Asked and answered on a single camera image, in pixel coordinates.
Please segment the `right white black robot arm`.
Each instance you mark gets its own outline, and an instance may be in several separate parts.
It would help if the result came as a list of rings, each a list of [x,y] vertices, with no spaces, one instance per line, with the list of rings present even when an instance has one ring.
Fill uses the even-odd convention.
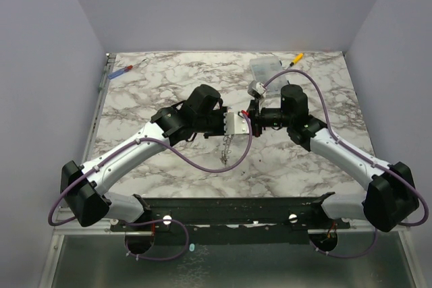
[[[283,86],[278,108],[263,106],[266,90],[260,82],[251,82],[248,93],[253,99],[247,112],[256,137],[267,127],[284,128],[293,143],[327,159],[365,190],[363,194],[328,195],[310,211],[314,226],[325,228],[334,219],[358,219],[388,232],[419,207],[410,168],[401,162],[391,165],[376,159],[351,144],[343,145],[325,122],[309,113],[308,97],[301,86]]]

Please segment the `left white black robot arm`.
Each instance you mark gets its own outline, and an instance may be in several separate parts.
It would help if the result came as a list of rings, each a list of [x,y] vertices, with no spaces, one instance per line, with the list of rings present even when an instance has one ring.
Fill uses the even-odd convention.
[[[74,219],[82,227],[101,219],[118,219],[134,230],[144,229],[150,209],[144,199],[138,194],[125,196],[110,189],[145,160],[172,150],[195,134],[222,136],[226,111],[220,93],[202,84],[186,100],[159,109],[136,134],[109,152],[83,165],[66,163],[61,169],[60,192]]]

